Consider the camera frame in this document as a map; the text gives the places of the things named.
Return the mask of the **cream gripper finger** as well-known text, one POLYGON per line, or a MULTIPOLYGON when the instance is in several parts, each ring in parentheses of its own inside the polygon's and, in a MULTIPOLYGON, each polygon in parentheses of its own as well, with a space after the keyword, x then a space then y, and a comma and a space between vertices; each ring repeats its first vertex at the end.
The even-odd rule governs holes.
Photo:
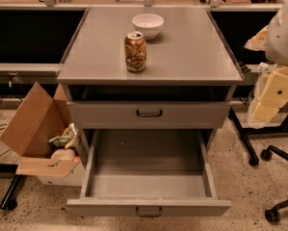
POLYGON ((251 112, 255 122, 269 123, 288 102, 288 66, 272 71, 251 112))

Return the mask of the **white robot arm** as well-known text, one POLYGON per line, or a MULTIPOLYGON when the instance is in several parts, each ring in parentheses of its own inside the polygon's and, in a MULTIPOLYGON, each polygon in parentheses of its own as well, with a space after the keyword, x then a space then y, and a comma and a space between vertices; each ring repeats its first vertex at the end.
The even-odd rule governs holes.
POLYGON ((288 102, 288 0, 268 25, 265 56, 276 68, 257 81, 249 106, 249 122, 256 127, 269 123, 288 102))

